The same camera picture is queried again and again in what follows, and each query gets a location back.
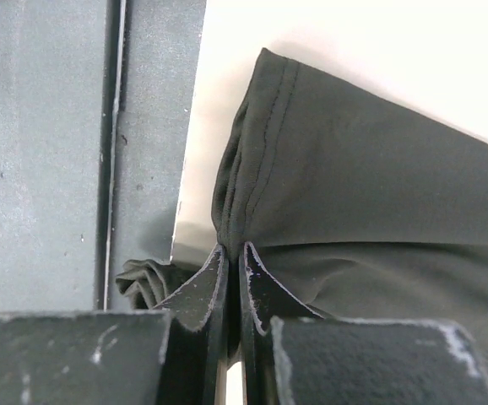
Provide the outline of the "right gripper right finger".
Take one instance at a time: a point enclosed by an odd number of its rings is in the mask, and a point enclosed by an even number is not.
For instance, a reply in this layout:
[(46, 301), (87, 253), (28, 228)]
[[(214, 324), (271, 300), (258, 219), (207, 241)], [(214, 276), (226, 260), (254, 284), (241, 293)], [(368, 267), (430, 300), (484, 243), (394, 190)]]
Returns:
[(247, 404), (488, 404), (488, 371), (450, 321), (322, 317), (239, 257)]

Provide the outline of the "black brushstroke print t-shirt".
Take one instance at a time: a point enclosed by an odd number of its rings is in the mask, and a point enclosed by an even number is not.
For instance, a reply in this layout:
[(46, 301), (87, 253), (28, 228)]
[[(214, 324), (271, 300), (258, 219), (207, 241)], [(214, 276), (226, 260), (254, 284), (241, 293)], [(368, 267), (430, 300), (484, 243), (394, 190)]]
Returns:
[[(262, 50), (212, 220), (229, 270), (228, 367), (242, 362), (238, 267), (251, 243), (322, 317), (450, 321), (488, 371), (487, 143)], [(117, 287), (152, 310), (200, 269), (132, 260)]]

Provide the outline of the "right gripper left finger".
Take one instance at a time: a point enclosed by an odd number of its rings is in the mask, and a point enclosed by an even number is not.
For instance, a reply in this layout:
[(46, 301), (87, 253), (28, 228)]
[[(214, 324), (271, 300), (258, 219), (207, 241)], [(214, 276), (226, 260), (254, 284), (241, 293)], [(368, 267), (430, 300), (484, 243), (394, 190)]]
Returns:
[(228, 262), (152, 310), (0, 314), (0, 404), (222, 404)]

